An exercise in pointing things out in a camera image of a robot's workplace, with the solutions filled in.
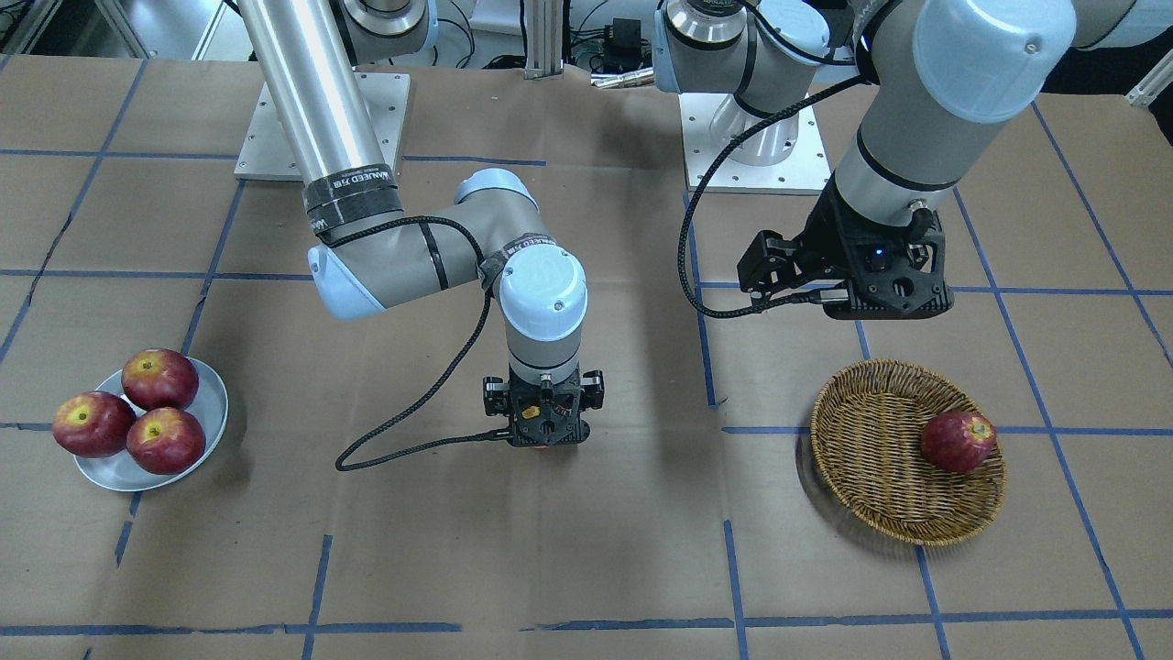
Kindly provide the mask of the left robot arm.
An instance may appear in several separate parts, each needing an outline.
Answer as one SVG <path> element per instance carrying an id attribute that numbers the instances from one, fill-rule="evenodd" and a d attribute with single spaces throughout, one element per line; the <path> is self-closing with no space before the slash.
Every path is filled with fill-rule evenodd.
<path id="1" fill-rule="evenodd" d="M 679 241 L 720 164 L 801 110 L 875 84 L 855 137 L 787 239 L 762 230 L 738 261 L 740 309 L 696 297 L 712 318 L 796 302 L 835 319 L 923 319 L 950 309 L 937 215 L 1006 122 L 1035 101 L 1069 50 L 1125 49 L 1169 29 L 1168 1 L 662 1 L 652 62 L 669 93 L 723 94 L 732 125 L 693 177 Z"/>

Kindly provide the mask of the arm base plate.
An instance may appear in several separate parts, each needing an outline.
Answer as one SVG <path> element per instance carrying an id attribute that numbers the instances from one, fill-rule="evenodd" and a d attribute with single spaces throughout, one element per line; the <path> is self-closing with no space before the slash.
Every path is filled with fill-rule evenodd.
<path id="1" fill-rule="evenodd" d="M 745 113 L 728 93 L 683 93 L 679 107 L 687 190 L 692 192 L 730 140 L 760 118 Z M 830 176 L 816 113 L 806 108 L 735 147 L 708 181 L 707 191 L 818 195 Z"/>
<path id="2" fill-rule="evenodd" d="M 400 157 L 400 140 L 411 104 L 411 75 L 406 72 L 355 72 L 355 83 L 384 159 L 394 166 Z M 233 173 L 239 181 L 304 181 L 267 84 L 262 86 Z"/>

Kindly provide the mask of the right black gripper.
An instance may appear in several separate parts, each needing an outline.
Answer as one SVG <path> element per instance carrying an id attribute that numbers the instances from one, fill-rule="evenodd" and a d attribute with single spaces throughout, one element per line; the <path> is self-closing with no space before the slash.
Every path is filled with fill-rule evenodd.
<path id="1" fill-rule="evenodd" d="M 589 423 L 581 414 L 602 408 L 605 381 L 602 370 L 582 375 L 578 368 L 562 381 L 543 375 L 533 385 L 510 373 L 510 377 L 483 379 L 483 408 L 487 416 L 503 416 L 507 426 L 488 433 L 490 440 L 506 440 L 515 447 L 576 445 L 590 437 Z"/>

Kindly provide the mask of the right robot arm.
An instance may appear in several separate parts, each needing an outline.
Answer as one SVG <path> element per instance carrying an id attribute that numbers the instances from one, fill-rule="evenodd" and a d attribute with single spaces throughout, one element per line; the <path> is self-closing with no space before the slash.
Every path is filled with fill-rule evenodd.
<path id="1" fill-rule="evenodd" d="M 589 437 L 603 404 L 599 370 L 581 370 L 589 288 L 581 261 L 550 234 L 517 175 L 481 169 L 450 205 L 427 212 L 400 188 L 392 140 L 364 97 L 374 64 L 426 54 L 438 38 L 433 1 L 239 1 L 269 101 L 301 175 L 317 237 L 307 267 L 341 319 L 474 283 L 504 324 L 508 370 L 483 380 L 483 406 L 504 419 L 493 438 L 571 445 Z"/>

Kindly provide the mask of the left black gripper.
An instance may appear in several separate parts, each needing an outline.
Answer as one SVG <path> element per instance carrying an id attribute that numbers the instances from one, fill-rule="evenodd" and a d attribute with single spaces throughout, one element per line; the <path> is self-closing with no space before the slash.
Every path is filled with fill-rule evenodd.
<path id="1" fill-rule="evenodd" d="M 841 295 L 808 297 L 830 308 L 867 308 L 860 281 L 862 258 L 855 249 L 870 236 L 872 223 L 847 204 L 838 175 L 832 175 L 796 237 L 787 239 L 773 230 L 755 234 L 738 260 L 739 288 L 755 302 L 768 302 L 777 293 L 813 280 L 842 279 L 834 287 L 843 291 Z"/>

